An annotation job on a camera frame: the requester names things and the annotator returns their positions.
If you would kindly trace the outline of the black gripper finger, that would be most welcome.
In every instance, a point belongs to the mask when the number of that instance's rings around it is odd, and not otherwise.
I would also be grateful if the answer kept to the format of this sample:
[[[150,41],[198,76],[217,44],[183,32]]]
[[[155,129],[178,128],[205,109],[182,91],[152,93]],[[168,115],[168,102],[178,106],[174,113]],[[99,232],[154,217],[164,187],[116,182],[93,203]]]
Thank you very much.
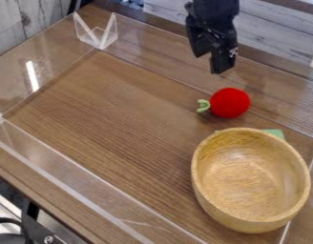
[[[211,28],[194,16],[186,17],[186,32],[195,57],[201,57],[211,52],[210,40]]]
[[[238,47],[214,44],[211,48],[211,73],[221,74],[230,70],[235,65]]]

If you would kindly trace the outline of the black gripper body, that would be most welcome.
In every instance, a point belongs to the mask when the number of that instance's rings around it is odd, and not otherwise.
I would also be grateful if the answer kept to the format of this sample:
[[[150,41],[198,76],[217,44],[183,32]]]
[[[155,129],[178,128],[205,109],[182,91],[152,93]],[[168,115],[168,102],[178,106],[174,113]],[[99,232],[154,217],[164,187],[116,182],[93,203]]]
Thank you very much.
[[[193,0],[185,4],[187,16],[194,16],[211,28],[210,40],[237,47],[233,20],[240,13],[240,0]]]

